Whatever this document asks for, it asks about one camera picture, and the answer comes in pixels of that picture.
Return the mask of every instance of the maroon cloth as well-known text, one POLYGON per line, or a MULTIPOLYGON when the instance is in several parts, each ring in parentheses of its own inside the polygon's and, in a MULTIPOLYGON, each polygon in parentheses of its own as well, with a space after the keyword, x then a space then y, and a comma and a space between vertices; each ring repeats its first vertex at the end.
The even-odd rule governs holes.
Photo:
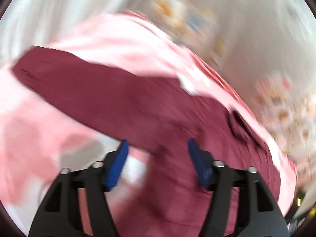
MULTIPOLYGON (((197 185, 189 138, 232 168, 255 166, 278 200, 280 175, 267 145, 237 112, 213 98, 189 95, 177 79, 138 77, 40 47, 13 72, 77 121, 153 155, 143 192, 117 222, 123 237, 198 236, 211 194, 197 185)), ((233 232, 237 208, 233 189, 226 234, 233 232)))

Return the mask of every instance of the metal screw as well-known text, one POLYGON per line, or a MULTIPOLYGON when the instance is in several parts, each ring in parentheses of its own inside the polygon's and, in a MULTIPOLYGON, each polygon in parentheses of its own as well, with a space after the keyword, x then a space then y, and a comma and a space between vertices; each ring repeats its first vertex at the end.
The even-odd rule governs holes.
POLYGON ((257 173, 257 172, 258 172, 258 170, 257 170, 254 166, 250 166, 250 167, 248 168, 248 171, 249 171, 250 173, 257 173))
POLYGON ((224 167, 225 163, 223 161, 214 161, 213 165, 216 167, 224 167))
POLYGON ((62 168, 60 171, 59 171, 62 175, 66 175, 70 172, 70 169, 67 168, 67 167, 64 167, 62 168))
POLYGON ((96 162, 93 162, 92 164, 92 167, 94 168, 98 168, 98 167, 103 167, 103 161, 96 161, 96 162))

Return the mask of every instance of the blue gripper pad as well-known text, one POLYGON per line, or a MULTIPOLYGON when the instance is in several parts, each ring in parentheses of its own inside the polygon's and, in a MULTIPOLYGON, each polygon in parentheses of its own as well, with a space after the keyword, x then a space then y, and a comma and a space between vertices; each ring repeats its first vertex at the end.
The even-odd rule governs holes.
POLYGON ((107 191, 112 190, 118 183, 123 166, 128 155, 129 143, 123 140, 116 151, 107 154, 103 160, 104 166, 107 170, 106 180, 104 183, 107 191))
POLYGON ((188 141, 189 154, 198 174, 199 185, 208 189, 212 184, 211 176, 213 173, 214 159, 208 151, 200 150, 194 139, 188 141))

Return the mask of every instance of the pink blanket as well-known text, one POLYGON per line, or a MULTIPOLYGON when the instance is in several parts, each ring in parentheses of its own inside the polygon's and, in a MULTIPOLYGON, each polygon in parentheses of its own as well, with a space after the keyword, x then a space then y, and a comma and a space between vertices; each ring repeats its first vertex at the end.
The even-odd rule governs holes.
MULTIPOLYGON (((296 183, 292 163, 225 81, 143 17, 133 13, 99 16, 79 24, 49 47, 89 62, 113 64, 136 75, 176 75, 192 95, 208 95, 229 110, 238 110, 269 146, 281 177, 278 204, 283 214, 287 212, 296 183)), ((59 169, 85 168, 115 150, 118 142, 43 101, 23 87, 9 68, 0 70, 0 200, 18 227, 28 233, 45 189, 59 169)), ((114 220, 141 188, 148 156, 145 151, 131 149, 119 185, 108 194, 114 220)), ((88 224, 84 227, 91 233, 88 224)))

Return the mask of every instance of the white curtain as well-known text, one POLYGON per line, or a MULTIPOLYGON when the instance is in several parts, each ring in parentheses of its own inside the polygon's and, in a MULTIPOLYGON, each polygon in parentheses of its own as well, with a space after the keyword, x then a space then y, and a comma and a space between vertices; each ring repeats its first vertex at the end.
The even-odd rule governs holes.
POLYGON ((116 12, 126 0, 13 0, 0 20, 0 67, 31 45, 43 46, 76 23, 116 12))

